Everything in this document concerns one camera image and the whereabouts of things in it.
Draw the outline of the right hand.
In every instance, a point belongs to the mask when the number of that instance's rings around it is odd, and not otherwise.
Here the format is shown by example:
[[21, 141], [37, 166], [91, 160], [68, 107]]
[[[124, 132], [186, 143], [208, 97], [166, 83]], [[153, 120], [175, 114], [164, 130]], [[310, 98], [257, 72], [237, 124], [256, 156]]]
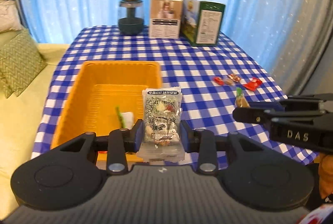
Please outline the right hand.
[[332, 194], [333, 190], [333, 158], [325, 153], [319, 154], [319, 193], [322, 199]]

